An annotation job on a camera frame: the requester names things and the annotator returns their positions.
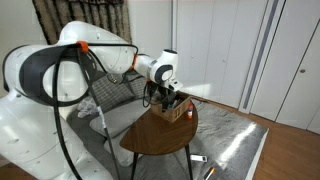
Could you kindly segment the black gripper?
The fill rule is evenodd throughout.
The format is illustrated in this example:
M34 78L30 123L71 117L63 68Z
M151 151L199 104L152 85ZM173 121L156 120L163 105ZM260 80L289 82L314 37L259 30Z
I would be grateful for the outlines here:
M175 100L176 93L173 90L159 87L158 91L160 93L160 101L163 108L167 108Z

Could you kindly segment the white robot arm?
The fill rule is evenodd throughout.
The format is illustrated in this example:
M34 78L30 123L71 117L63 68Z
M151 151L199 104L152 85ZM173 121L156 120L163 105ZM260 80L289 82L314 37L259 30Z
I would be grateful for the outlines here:
M153 59L121 37L82 21L67 23L53 45L24 45L4 59L0 100L0 153L40 180L113 180L84 147L60 110L92 91L97 69L134 70L170 92L178 54L165 49Z

